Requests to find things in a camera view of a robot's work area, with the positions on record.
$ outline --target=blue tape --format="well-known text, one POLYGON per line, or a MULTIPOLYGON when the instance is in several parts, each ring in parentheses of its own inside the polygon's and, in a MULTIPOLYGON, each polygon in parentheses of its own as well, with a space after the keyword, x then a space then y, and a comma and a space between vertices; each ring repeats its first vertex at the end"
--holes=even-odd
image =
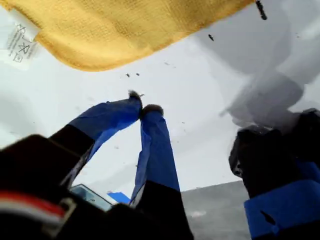
POLYGON ((107 195, 120 204, 129 204, 130 203, 130 198, 128 198, 122 192, 109 192, 109 193, 107 193, 107 195))

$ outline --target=debris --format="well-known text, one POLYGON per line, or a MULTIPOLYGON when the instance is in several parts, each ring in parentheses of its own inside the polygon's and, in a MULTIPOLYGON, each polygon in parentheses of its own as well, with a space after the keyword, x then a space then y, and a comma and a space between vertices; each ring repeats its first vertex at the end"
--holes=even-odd
POLYGON ((214 37, 211 34, 208 34, 209 38, 214 42, 214 37))
POLYGON ((257 8, 258 8, 258 10, 260 12, 261 18, 263 20, 267 20, 268 17, 267 17, 267 15, 265 13, 264 6, 262 5, 261 1, 257 0, 255 3, 256 3, 256 6, 257 6, 257 8))

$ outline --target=blue object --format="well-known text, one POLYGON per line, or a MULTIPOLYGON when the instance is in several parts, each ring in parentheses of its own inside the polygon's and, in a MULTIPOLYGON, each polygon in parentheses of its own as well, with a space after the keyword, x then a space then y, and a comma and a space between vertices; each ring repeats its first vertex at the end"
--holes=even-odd
POLYGON ((180 192, 169 131, 161 113, 152 111, 142 119, 141 144, 131 199, 147 180, 180 192))
POLYGON ((87 161, 109 138, 137 121, 141 108, 141 101, 130 97, 120 101, 100 103, 72 120, 70 125, 95 140, 87 161))
POLYGON ((244 203, 251 238, 277 234, 281 229, 320 220, 320 184, 306 179, 292 182, 244 203), (275 221, 266 221, 262 211, 275 221))
POLYGON ((109 192, 109 193, 107 193, 107 195, 120 204, 129 204, 130 203, 130 198, 128 198, 122 192, 109 192))
POLYGON ((305 179, 310 179, 320 184, 320 170, 315 162, 296 160, 295 163, 305 179))

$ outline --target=microfiber cloth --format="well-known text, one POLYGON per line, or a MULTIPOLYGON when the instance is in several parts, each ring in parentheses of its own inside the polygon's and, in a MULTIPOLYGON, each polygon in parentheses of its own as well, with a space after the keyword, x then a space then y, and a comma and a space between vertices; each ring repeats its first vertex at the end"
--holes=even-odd
POLYGON ((41 29, 35 40, 83 71, 113 69, 243 9, 255 0, 0 0, 41 29))

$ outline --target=care label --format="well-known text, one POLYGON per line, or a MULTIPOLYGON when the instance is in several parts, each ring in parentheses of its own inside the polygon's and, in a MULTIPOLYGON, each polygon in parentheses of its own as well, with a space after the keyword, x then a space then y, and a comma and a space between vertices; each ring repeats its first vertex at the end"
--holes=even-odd
POLYGON ((27 70, 31 60, 35 56, 37 43, 25 37, 26 28, 17 25, 8 38, 6 54, 2 50, 2 60, 21 70, 27 70))
POLYGON ((34 39, 40 29, 16 9, 12 9, 8 15, 14 20, 15 26, 4 49, 0 49, 0 58, 9 65, 27 70, 38 48, 34 39))

